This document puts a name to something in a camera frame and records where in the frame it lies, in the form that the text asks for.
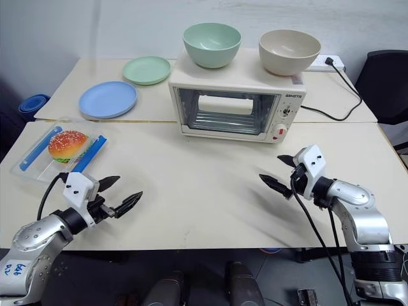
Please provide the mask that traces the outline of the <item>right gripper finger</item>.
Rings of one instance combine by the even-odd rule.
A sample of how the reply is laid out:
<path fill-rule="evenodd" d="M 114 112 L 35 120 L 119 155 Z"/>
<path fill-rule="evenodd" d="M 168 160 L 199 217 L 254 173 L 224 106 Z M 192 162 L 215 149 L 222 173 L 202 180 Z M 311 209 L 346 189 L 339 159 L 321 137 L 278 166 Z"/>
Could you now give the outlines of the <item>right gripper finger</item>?
<path fill-rule="evenodd" d="M 277 191 L 283 195 L 285 199 L 290 200 L 293 196 L 292 190 L 280 183 L 276 178 L 265 174 L 259 174 L 259 177 L 270 189 Z"/>
<path fill-rule="evenodd" d="M 284 164 L 292 167 L 292 168 L 296 168 L 298 166 L 298 161 L 296 159 L 295 156 L 290 156 L 290 155 L 279 155 L 277 156 L 277 159 L 279 159 L 280 161 L 282 161 Z"/>

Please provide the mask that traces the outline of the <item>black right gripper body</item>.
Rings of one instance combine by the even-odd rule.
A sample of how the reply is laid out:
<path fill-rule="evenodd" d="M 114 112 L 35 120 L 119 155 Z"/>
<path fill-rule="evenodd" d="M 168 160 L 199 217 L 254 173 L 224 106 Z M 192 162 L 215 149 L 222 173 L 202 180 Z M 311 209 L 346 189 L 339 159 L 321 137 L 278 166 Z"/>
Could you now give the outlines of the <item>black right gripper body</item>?
<path fill-rule="evenodd" d="M 307 170 L 302 163 L 297 166 L 294 163 L 291 163 L 290 166 L 293 168 L 290 176 L 290 190 L 292 194 L 297 193 L 303 196 L 308 183 L 308 178 L 306 176 Z"/>

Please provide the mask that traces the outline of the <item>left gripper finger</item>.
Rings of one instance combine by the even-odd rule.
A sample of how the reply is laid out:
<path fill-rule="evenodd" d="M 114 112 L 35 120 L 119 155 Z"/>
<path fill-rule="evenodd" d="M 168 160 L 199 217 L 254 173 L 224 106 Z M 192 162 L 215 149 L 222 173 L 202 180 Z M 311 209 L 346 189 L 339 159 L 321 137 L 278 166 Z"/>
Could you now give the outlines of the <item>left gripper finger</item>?
<path fill-rule="evenodd" d="M 134 193 L 122 201 L 122 204 L 114 209 L 114 217 L 121 218 L 124 214 L 130 211 L 141 199 L 143 192 Z"/>
<path fill-rule="evenodd" d="M 98 180 L 99 182 L 98 193 L 106 191 L 107 189 L 112 187 L 114 183 L 116 183 L 116 181 L 118 181 L 119 179 L 120 179 L 120 176 L 112 175 L 112 176 L 102 178 L 101 180 Z"/>

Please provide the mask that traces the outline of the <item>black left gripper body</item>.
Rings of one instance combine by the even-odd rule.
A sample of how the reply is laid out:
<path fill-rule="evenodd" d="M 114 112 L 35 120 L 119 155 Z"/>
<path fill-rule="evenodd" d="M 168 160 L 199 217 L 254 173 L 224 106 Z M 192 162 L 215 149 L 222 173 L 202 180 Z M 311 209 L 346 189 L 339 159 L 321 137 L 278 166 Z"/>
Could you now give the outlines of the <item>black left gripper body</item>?
<path fill-rule="evenodd" d="M 96 195 L 94 200 L 88 202 L 87 211 L 92 217 L 95 224 L 100 223 L 108 217 L 115 216 L 114 209 L 106 206 L 105 199 L 98 194 Z"/>

